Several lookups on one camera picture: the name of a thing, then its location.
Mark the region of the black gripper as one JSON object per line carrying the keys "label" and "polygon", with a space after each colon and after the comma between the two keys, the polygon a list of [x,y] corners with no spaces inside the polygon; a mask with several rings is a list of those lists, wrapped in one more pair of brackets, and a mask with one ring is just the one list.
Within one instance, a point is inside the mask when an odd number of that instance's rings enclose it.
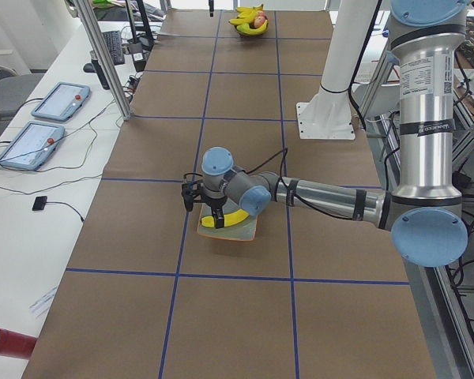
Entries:
{"label": "black gripper", "polygon": [[201,199],[212,209],[214,228],[223,228],[223,206],[226,204],[226,196],[219,191],[212,191],[208,188],[203,188],[201,190]]}

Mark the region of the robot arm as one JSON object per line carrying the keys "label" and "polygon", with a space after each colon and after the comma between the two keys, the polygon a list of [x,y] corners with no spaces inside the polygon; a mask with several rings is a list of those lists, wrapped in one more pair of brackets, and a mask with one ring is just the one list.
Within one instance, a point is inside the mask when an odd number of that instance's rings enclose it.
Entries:
{"label": "robot arm", "polygon": [[252,216],[271,201],[311,208],[339,220],[389,231],[398,253],[423,267],[455,262],[466,250],[461,193],[452,183],[453,60],[465,39],[465,1],[394,1],[391,54],[400,66],[400,180],[380,193],[309,182],[282,174],[251,174],[222,147],[205,152],[197,200],[224,226],[224,204]]}

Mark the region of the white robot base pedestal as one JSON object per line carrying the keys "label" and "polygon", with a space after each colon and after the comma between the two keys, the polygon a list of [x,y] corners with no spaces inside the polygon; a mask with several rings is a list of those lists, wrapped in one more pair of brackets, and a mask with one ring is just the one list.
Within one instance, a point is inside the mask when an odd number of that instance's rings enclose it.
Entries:
{"label": "white robot base pedestal", "polygon": [[296,104],[300,138],[355,139],[349,93],[380,8],[377,0],[340,3],[319,90],[310,102]]}

